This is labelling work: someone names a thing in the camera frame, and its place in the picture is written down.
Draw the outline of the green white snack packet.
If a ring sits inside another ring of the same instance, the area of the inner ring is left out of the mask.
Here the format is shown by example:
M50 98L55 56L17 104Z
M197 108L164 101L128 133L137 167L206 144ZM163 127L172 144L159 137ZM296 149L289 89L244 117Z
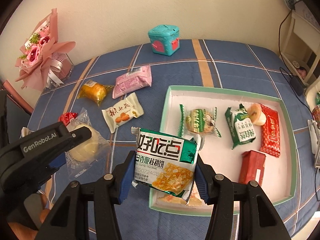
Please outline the green white snack packet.
M233 142L232 149L255 141L256 133L253 124L247 109L242 103L238 109L228 107L225 112L225 118Z

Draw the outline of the green white walnut cookie packet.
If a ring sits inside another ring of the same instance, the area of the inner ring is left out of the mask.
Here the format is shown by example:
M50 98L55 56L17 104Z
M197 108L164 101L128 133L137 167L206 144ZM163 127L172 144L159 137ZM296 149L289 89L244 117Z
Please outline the green white walnut cookie packet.
M138 183L189 201L202 138L191 139L132 127L136 136L133 186Z

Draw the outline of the dark red snack box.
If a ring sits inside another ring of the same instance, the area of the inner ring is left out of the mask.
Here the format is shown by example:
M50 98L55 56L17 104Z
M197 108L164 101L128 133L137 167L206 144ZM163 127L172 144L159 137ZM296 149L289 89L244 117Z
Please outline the dark red snack box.
M259 185L263 183L266 155L257 151L246 151L242 154L242 165L238 182L247 184L255 180Z

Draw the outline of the clear wrapped white pastry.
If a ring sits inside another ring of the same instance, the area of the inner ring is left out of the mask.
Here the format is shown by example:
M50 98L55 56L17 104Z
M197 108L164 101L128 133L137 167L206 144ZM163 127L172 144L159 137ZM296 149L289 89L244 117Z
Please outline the clear wrapped white pastry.
M65 153L68 174L72 179L84 174L95 163L107 161L112 152L110 143L92 127L87 110L82 108L78 116L69 122L67 129L74 132L84 127L91 131L91 138Z

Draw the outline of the red flower snack packet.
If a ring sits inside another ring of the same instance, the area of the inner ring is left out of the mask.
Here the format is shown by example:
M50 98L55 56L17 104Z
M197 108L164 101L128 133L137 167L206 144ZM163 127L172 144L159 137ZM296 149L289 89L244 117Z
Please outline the red flower snack packet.
M78 116L77 113L67 112L63 113L59 118L58 121L62 122L65 126L68 126L72 120L74 120Z

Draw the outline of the orange cake in clear wrapper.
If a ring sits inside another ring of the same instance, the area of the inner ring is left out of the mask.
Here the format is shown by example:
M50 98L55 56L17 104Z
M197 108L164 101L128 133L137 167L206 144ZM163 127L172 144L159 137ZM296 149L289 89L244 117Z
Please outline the orange cake in clear wrapper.
M100 106L113 88L113 85L103 85L93 80L88 80L81 86L76 98L88 98Z

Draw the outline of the pink flower bouquet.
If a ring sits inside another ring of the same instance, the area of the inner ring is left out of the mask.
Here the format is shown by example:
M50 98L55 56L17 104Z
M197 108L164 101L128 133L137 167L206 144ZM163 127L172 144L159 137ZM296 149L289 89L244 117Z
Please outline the pink flower bouquet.
M74 41L58 41L57 9L43 18L30 37L21 46L22 55L15 66L19 69L16 81L22 81L22 88L42 91L59 87L70 77L73 63L68 53L74 49Z

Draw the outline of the round cream pastry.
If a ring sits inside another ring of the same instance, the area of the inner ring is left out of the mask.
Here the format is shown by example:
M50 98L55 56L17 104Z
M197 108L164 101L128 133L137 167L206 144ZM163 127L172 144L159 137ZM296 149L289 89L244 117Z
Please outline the round cream pastry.
M266 115L263 113L259 103L252 104L247 113L253 125L263 126L266 123Z

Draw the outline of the pile of snack bags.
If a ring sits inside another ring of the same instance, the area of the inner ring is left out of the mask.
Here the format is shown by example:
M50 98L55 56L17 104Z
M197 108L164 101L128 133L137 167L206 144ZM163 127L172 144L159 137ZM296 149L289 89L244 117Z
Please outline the pile of snack bags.
M319 103L312 110L312 120L308 120L311 150L314 155L314 167L319 168Z

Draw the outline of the cream snack packet with orange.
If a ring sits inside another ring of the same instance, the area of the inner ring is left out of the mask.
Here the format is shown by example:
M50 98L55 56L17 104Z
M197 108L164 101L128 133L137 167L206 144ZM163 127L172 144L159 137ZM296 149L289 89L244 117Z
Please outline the cream snack packet with orange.
M115 133L118 127L144 114L135 92L120 100L114 106L102 109L101 112L111 134Z

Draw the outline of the blue plaid tablecloth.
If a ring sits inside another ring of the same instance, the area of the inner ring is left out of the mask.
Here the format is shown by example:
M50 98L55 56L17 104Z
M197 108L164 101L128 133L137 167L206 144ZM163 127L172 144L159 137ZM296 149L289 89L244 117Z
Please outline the blue plaid tablecloth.
M101 111L115 104L108 96L101 105L78 98L88 80L112 84L116 78L142 65L150 65L152 85L136 92L144 115L111 134ZM152 52L149 44L125 48L96 57L74 67L65 85L40 96L28 127L32 131L57 122L64 112L88 111L93 127L112 142L114 152L95 163L79 177L81 183L100 178L105 171L122 163L134 148L131 127L159 130L164 100L170 85L210 86L244 90L281 98L288 110L295 134L298 180L295 196L277 206L291 235L311 219L318 208L319 175L315 174L307 120L311 118L303 96L297 98L285 80L284 64L271 50L243 43L216 40L182 40L171 56Z

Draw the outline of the green cow biscuit packet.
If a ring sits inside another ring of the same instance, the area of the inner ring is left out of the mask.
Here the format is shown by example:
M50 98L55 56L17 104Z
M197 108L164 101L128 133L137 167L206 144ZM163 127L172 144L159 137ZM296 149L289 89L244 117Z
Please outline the green cow biscuit packet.
M213 134L215 137L221 137L221 133L216 126L217 107L188 110L185 105L180 104L179 108L181 114L177 130L179 137L186 134L199 134L202 137Z

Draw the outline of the black power adapter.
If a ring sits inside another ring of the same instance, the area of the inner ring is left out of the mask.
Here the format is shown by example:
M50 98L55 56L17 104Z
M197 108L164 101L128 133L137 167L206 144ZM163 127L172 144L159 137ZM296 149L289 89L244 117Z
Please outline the black power adapter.
M298 76L291 77L289 84L298 96L304 93L305 86Z

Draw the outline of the pink snack packet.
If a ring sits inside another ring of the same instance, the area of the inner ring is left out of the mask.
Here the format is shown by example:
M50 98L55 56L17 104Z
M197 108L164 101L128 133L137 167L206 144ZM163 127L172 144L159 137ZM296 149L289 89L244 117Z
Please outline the pink snack packet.
M116 99L125 94L151 86L151 66L141 66L132 72L123 74L116 78L116 83L112 92L112 98Z

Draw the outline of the teal cube box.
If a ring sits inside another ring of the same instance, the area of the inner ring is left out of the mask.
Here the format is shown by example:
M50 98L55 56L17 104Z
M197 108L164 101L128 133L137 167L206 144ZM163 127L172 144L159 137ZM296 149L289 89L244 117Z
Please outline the teal cube box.
M180 48L180 29L176 25L160 24L148 31L152 51L171 56Z

